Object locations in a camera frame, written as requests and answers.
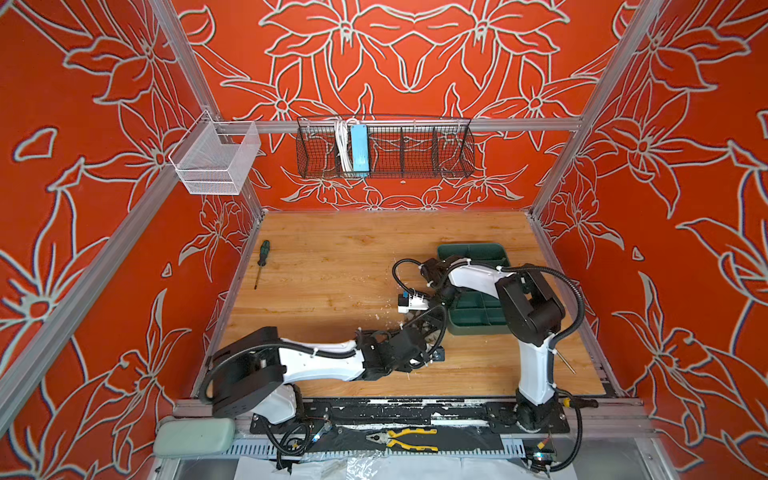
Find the green plastic divided tray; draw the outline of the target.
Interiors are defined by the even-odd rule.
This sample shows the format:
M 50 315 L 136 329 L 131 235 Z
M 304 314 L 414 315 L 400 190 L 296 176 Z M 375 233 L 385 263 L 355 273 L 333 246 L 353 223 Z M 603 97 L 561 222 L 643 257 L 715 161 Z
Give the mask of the green plastic divided tray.
M 498 243 L 452 243 L 437 248 L 438 258 L 469 258 L 483 265 L 509 266 L 504 247 Z M 448 309 L 448 331 L 454 336 L 510 335 L 499 300 L 490 295 L 459 289 Z

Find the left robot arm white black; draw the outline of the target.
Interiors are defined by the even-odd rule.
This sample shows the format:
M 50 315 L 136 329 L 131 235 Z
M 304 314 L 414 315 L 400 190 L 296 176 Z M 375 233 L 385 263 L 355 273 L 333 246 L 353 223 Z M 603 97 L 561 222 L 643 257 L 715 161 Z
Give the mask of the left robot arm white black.
M 441 361 L 446 329 L 410 322 L 395 330 L 360 330 L 341 343 L 301 343 L 263 327 L 210 359 L 196 398 L 217 418 L 253 413 L 272 424 L 299 415 L 298 382 L 378 381 Z

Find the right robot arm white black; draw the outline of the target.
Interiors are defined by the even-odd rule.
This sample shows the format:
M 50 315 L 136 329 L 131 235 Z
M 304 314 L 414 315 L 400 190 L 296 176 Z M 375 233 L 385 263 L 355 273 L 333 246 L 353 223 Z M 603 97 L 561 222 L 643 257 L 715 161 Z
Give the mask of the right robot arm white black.
M 550 267 L 487 266 L 469 258 L 429 259 L 419 266 L 427 286 L 437 293 L 447 287 L 474 290 L 496 298 L 510 332 L 518 340 L 520 379 L 516 389 L 516 422 L 526 432 L 548 425 L 558 406 L 554 359 L 559 342 L 585 319 L 585 301 L 578 286 Z M 545 277 L 559 279 L 571 290 L 577 313 L 562 327 L 566 309 Z

